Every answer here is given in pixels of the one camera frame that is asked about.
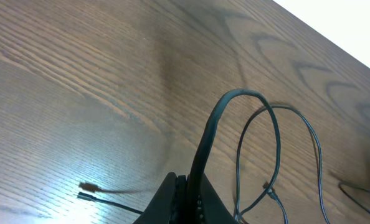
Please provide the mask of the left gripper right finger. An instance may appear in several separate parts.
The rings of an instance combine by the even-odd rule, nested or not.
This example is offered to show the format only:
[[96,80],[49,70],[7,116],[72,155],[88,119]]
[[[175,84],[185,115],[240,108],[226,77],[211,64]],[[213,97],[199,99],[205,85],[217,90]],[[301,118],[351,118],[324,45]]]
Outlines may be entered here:
[[204,174],[197,200],[195,223],[237,224]]

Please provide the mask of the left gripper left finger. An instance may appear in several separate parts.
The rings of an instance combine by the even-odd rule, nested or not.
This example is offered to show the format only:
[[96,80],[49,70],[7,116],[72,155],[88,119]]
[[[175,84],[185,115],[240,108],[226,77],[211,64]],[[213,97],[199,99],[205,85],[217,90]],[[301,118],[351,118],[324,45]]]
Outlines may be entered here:
[[134,224],[183,223],[187,180],[185,175],[169,172],[144,212]]

